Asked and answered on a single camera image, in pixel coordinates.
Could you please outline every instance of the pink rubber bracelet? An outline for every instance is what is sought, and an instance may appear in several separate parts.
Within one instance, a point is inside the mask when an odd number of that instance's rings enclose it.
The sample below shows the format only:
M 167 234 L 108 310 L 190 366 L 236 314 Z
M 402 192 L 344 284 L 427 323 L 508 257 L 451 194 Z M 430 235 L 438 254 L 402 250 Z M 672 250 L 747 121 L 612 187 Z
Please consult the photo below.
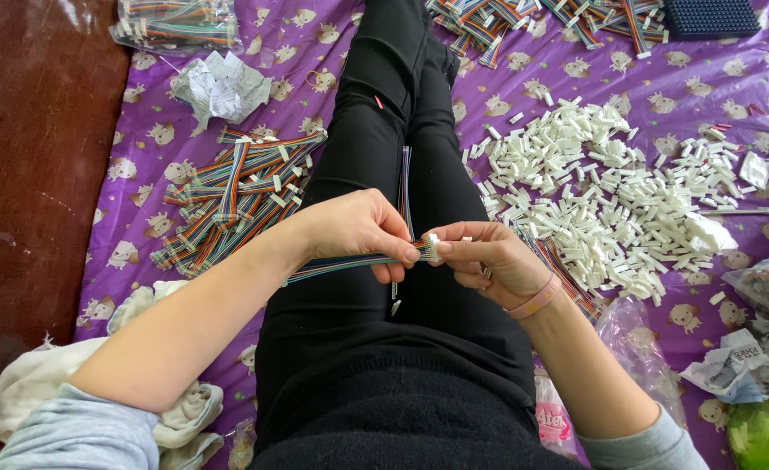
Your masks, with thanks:
M 525 319 L 526 317 L 536 313 L 538 310 L 546 307 L 550 301 L 555 299 L 558 289 L 561 288 L 562 280 L 559 279 L 559 277 L 554 272 L 552 277 L 550 277 L 550 281 L 546 283 L 546 286 L 544 286 L 544 289 L 541 289 L 541 292 L 536 294 L 535 297 L 517 309 L 504 310 L 506 310 L 506 313 L 514 319 Z

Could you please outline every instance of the fingernail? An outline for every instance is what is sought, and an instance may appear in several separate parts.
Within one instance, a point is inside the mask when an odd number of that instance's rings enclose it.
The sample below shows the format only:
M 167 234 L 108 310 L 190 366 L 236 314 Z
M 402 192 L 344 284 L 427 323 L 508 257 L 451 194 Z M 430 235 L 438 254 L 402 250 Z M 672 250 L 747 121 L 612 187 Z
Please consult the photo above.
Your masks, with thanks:
M 449 242 L 437 242 L 436 248 L 437 252 L 442 254 L 448 254 L 454 249 L 454 247 Z
M 411 248 L 408 250 L 408 252 L 405 254 L 405 259 L 408 262 L 417 262 L 420 259 L 421 253 L 420 250 L 416 248 Z

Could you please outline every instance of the hand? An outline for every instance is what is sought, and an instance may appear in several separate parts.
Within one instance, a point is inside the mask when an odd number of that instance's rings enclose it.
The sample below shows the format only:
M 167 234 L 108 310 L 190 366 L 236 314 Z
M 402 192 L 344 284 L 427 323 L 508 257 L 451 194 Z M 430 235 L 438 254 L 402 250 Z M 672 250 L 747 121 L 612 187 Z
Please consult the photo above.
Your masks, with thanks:
M 382 252 L 394 262 L 374 264 L 380 283 L 399 283 L 420 252 L 399 212 L 377 189 L 355 191 L 298 211 L 280 225 L 306 240 L 308 260 Z
M 433 228 L 436 250 L 454 279 L 507 310 L 524 305 L 550 281 L 552 272 L 515 233 L 497 222 L 457 222 Z M 471 242 L 461 242 L 471 237 Z M 480 274 L 481 264 L 491 276 Z

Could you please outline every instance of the woman's left hand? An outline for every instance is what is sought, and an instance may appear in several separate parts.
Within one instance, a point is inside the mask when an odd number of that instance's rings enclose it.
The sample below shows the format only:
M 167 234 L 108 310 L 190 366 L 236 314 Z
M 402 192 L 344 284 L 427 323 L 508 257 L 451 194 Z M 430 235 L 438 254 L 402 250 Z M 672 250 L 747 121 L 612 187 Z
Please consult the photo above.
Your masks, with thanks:
M 283 223 L 306 240 L 308 259 L 382 252 L 394 262 L 374 264 L 380 283 L 401 282 L 420 252 L 405 220 L 377 189 L 355 191 L 298 211 Z

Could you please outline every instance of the pile of white connectors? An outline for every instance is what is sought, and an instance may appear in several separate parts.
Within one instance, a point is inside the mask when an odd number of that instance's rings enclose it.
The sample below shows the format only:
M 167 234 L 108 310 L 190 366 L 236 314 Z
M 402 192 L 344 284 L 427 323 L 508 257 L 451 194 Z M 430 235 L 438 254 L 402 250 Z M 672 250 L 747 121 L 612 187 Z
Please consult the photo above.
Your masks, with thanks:
M 696 211 L 736 208 L 757 187 L 736 186 L 739 146 L 721 131 L 681 142 L 679 157 L 668 162 L 665 155 L 647 161 L 626 145 L 637 129 L 615 108 L 579 101 L 559 100 L 504 137 L 490 127 L 495 139 L 466 149 L 463 163 L 488 155 L 492 173 L 477 187 L 490 217 L 534 238 L 552 236 L 581 288 L 619 287 L 620 295 L 660 305 L 666 291 L 659 274 L 669 271 L 663 262 L 698 272 L 712 268 L 714 255 L 738 247 L 720 223 Z M 612 139 L 616 134 L 624 140 Z

